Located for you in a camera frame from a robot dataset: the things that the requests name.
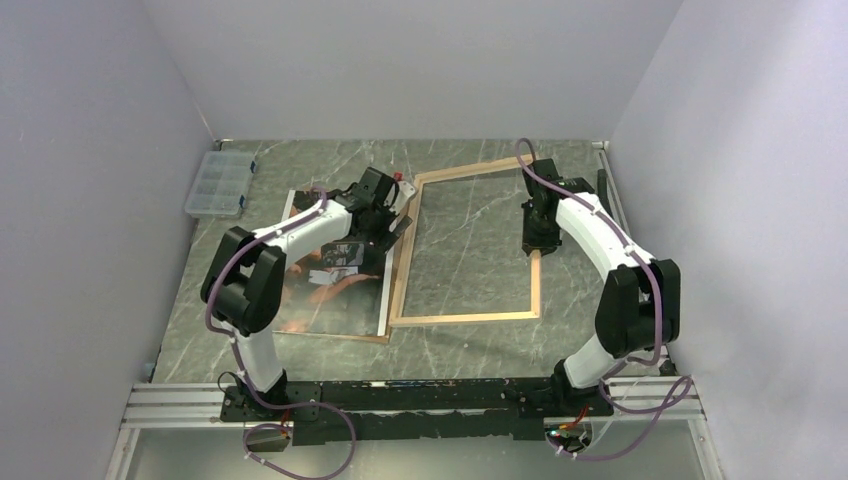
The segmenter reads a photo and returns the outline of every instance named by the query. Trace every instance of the plastic storage box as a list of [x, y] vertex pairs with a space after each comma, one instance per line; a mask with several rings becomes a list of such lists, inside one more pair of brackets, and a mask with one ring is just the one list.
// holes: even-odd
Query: plastic storage box
[[186, 200], [186, 213], [195, 218], [239, 215], [255, 171], [252, 153], [206, 152]]

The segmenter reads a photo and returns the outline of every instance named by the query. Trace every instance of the white wall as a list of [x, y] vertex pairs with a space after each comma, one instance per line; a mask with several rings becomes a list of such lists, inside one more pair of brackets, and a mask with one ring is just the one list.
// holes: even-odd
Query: white wall
[[681, 0], [145, 0], [219, 138], [607, 139]]
[[0, 477], [103, 478], [210, 144], [140, 1], [0, 2]]
[[728, 478], [846, 478], [848, 4], [686, 0], [612, 138]]

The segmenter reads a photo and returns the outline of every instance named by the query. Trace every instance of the wooden frame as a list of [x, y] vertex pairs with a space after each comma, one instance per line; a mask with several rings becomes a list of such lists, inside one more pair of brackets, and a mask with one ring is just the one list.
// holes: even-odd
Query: wooden frame
[[[533, 161], [530, 155], [523, 155], [521, 158], [528, 164]], [[394, 281], [392, 305], [389, 312], [389, 327], [472, 324], [502, 320], [531, 320], [540, 317], [542, 304], [541, 255], [538, 250], [530, 254], [530, 309], [527, 311], [427, 315], [419, 317], [403, 316], [403, 305], [406, 300], [406, 287], [407, 282], [409, 281], [409, 268], [412, 265], [412, 251], [415, 248], [415, 232], [418, 225], [418, 214], [421, 210], [421, 199], [424, 198], [424, 186], [428, 183], [502, 172], [516, 168], [520, 168], [520, 165], [516, 161], [515, 157], [509, 157], [501, 160], [495, 160], [493, 162], [476, 163], [473, 165], [446, 168], [444, 170], [435, 170], [415, 176], [413, 185], [418, 191], [418, 194], [410, 201], [407, 211], [407, 215], [409, 215], [412, 219], [412, 225], [407, 228], [400, 240], [400, 261], [398, 262], [397, 274]]]

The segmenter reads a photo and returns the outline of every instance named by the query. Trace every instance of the glass surface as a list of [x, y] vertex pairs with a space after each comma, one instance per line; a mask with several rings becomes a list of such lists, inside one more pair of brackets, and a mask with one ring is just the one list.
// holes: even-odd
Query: glass surface
[[[616, 452], [636, 438], [646, 423], [614, 424], [590, 453]], [[143, 430], [130, 468], [133, 480], [214, 480], [284, 477], [244, 460], [239, 429]], [[332, 472], [347, 455], [348, 443], [289, 447], [264, 458], [300, 475]], [[688, 424], [660, 422], [635, 451], [610, 462], [579, 462], [554, 456], [542, 441], [509, 437], [418, 439], [357, 443], [343, 480], [404, 479], [700, 479], [703, 478]]]

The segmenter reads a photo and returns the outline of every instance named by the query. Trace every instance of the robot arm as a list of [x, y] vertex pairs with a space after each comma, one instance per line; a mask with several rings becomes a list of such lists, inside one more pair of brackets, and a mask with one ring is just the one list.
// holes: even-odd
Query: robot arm
[[212, 285], [237, 251], [278, 232], [249, 250], [230, 270], [213, 306], [215, 326], [234, 334], [245, 372], [264, 400], [287, 400], [286, 372], [277, 358], [271, 328], [286, 270], [316, 248], [348, 236], [387, 251], [411, 223], [409, 217], [399, 219], [398, 214], [415, 194], [409, 183], [369, 167], [360, 181], [344, 192], [330, 192], [324, 208], [316, 204], [276, 225], [253, 232], [234, 227], [224, 235], [201, 288], [204, 302], [209, 301]]
[[553, 381], [561, 399], [594, 391], [598, 381], [622, 358], [654, 346], [654, 299], [650, 284], [634, 251], [657, 278], [662, 297], [663, 343], [679, 333], [680, 270], [672, 260], [657, 260], [625, 234], [619, 238], [596, 213], [603, 211], [601, 199], [585, 179], [563, 180], [553, 160], [537, 160], [530, 168], [592, 207], [563, 197], [537, 183], [525, 173], [531, 196], [524, 208], [522, 247], [525, 252], [548, 254], [561, 245], [560, 232], [568, 233], [582, 248], [604, 280], [604, 290], [595, 315], [595, 334], [577, 352], [554, 368]]

